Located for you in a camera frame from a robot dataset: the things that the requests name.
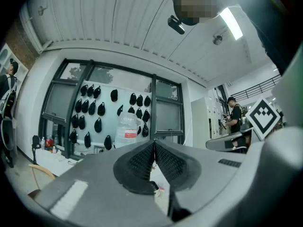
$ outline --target backpack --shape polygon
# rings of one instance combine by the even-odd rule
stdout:
[[[17,78],[14,76],[6,75],[6,79],[9,80],[9,90],[3,95],[3,97],[0,100],[0,114],[4,118],[5,116],[9,117],[10,119],[12,118],[11,116],[11,110],[13,108],[13,105],[16,100],[16,90],[17,90]],[[10,80],[11,79],[15,80],[15,84],[13,87],[11,87]]]

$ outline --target chair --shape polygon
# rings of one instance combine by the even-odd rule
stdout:
[[[29,164],[28,165],[30,167],[30,170],[32,172],[32,175],[33,175],[33,178],[35,180],[35,183],[37,185],[37,188],[36,190],[32,191],[31,193],[28,194],[29,197],[31,197],[32,199],[35,199],[35,197],[37,196],[37,194],[41,191],[40,190],[40,187],[38,185],[38,181],[37,181],[37,178],[36,178],[36,175],[35,175],[35,172],[34,172],[34,169],[37,169],[43,173],[45,173],[46,175],[48,175],[51,180],[54,180],[56,179],[56,177],[49,171],[47,170],[46,168],[42,167],[42,166],[39,166],[39,165],[33,165],[33,164]]]

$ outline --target red label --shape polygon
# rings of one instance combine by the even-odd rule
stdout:
[[[137,133],[125,133],[125,138],[136,138]]]

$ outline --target brick wall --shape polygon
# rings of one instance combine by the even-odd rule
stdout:
[[[5,43],[8,44],[19,61],[30,70],[39,57],[39,54],[26,35],[19,17],[14,20],[10,29],[7,31]]]

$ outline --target person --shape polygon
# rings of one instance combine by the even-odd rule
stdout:
[[[13,88],[16,83],[16,77],[14,75],[18,71],[19,65],[16,61],[11,59],[10,66],[7,69],[7,73],[0,76],[0,99],[3,99],[3,96],[6,92]]]
[[[185,19],[187,25],[216,18],[225,8],[241,7],[281,75],[302,41],[301,36],[293,35],[293,31],[300,31],[298,1],[301,0],[173,0],[176,16]]]
[[[13,61],[13,59],[10,60],[10,66],[7,69],[7,74],[1,75],[0,76],[0,103],[3,104],[6,100],[6,97],[8,96],[7,92],[12,89],[15,84],[17,83],[17,79],[14,76],[16,72],[18,71],[19,65],[16,61]],[[2,115],[0,114],[0,124],[2,122]],[[13,162],[12,158],[10,157],[9,150],[4,146],[3,141],[4,139],[1,138],[0,135],[0,153],[2,152],[2,149],[5,154],[5,159],[8,163],[8,165],[13,168]]]
[[[227,100],[227,103],[229,107],[232,108],[231,113],[231,121],[226,122],[223,124],[224,127],[230,126],[231,127],[231,133],[236,133],[240,131],[241,128],[241,118],[242,118],[242,107],[237,103],[236,99],[234,97],[229,97]]]

